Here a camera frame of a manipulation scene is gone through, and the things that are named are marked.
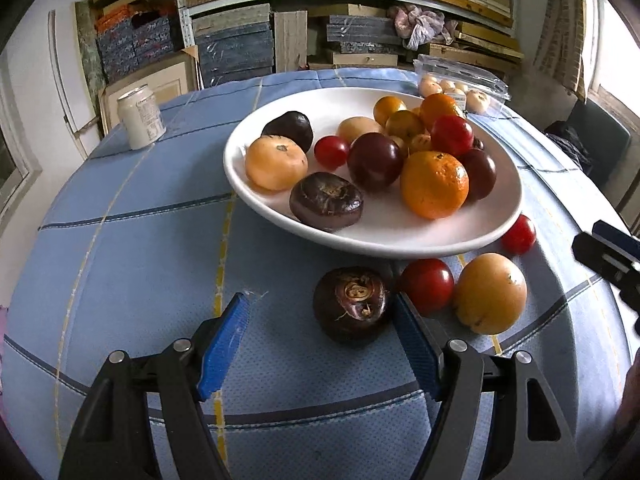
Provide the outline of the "large yellow-orange persimmon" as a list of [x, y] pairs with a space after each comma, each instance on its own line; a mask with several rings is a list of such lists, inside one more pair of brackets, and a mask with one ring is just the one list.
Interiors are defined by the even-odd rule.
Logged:
[[527, 301], [523, 272], [495, 252], [479, 255], [462, 270], [452, 306], [458, 321], [481, 335], [498, 335], [523, 314]]

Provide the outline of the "dark brown mangosteen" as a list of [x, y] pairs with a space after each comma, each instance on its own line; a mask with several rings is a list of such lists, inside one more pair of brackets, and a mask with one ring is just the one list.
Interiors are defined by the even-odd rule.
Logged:
[[370, 344], [392, 317], [386, 281], [367, 266], [326, 272], [314, 288], [312, 310], [322, 332], [349, 347]]

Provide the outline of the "red cherry tomato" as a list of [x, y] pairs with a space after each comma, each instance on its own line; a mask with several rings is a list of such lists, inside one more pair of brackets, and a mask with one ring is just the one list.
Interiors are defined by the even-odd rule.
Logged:
[[514, 225], [501, 237], [501, 244], [507, 252], [513, 255], [523, 255], [535, 245], [536, 239], [534, 222], [525, 214], [521, 214]]

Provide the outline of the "dark clothing pile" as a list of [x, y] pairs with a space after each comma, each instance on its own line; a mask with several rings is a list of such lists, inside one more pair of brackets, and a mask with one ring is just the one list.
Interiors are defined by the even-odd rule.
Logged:
[[561, 151], [569, 157], [584, 174], [589, 176], [593, 168], [593, 161], [585, 145], [579, 139], [577, 131], [567, 122], [552, 122], [544, 129], [544, 134]]

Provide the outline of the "blue checked tablecloth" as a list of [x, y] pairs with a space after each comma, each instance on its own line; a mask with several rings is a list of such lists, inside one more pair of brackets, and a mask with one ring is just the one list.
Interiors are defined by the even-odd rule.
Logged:
[[[163, 107], [166, 134], [132, 150], [112, 132], [42, 220], [14, 290], [4, 414], [41, 477], [53, 479], [107, 355], [146, 356], [190, 336], [236, 292], [258, 303], [224, 390], [205, 404], [235, 479], [405, 479], [436, 410], [393, 330], [349, 348], [311, 310], [326, 271], [358, 257], [285, 232], [235, 197], [222, 153], [233, 128], [289, 94], [370, 87], [411, 93], [403, 70], [322, 70], [232, 82]], [[500, 337], [529, 352], [574, 432], [582, 470], [602, 476], [637, 349], [634, 317], [577, 263], [574, 236], [617, 214], [564, 153], [513, 110], [483, 117], [518, 167], [536, 245], [518, 266], [528, 304]]]

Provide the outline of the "orange mandarin on plate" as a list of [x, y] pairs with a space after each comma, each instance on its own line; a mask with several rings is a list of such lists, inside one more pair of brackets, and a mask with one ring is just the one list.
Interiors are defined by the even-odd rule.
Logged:
[[469, 195], [469, 176], [454, 156], [438, 151], [411, 154], [399, 177], [400, 197], [410, 211], [426, 220], [447, 218]]

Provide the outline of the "window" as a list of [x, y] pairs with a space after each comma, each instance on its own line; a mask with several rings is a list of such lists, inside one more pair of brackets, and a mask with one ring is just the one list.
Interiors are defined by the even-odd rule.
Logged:
[[639, 46], [608, 0], [584, 0], [585, 86], [639, 117]]

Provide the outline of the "dark purple mangosteen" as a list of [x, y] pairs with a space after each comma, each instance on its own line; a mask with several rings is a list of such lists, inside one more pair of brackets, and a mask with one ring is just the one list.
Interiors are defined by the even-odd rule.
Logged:
[[288, 204], [306, 226], [334, 232], [357, 223], [364, 198], [352, 182], [325, 171], [308, 174], [292, 188]]

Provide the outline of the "small striped orange fruit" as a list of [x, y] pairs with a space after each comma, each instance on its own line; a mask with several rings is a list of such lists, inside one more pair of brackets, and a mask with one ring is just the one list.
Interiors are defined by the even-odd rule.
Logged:
[[432, 138], [428, 133], [413, 136], [408, 146], [408, 151], [410, 154], [431, 151], [432, 149]]

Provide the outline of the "dark red plum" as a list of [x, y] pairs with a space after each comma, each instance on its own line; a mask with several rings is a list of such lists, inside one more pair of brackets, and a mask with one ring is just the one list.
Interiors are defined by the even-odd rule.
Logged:
[[384, 191], [400, 176], [405, 155], [382, 133], [369, 132], [354, 141], [347, 157], [349, 175], [368, 193]]

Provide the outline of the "white drink can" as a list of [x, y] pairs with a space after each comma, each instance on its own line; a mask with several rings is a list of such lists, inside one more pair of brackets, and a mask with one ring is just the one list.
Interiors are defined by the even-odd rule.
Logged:
[[122, 94], [117, 99], [117, 114], [132, 150], [146, 148], [166, 132], [156, 96], [147, 84]]

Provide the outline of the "pink crumpled cloth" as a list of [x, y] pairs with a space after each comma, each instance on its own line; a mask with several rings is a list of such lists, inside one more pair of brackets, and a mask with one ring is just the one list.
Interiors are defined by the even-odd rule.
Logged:
[[393, 21], [402, 45], [410, 51], [426, 44], [449, 46], [458, 27], [458, 21], [442, 11], [409, 3], [392, 6], [387, 10], [387, 17]]

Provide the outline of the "cardboard picture frame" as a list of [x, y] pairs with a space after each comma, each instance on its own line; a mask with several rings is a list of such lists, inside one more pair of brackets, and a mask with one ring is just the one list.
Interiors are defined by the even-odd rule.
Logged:
[[201, 87], [198, 60], [190, 51], [175, 52], [104, 87], [99, 94], [104, 136], [119, 123], [117, 99], [142, 86], [148, 86], [154, 92], [158, 104], [198, 90]]

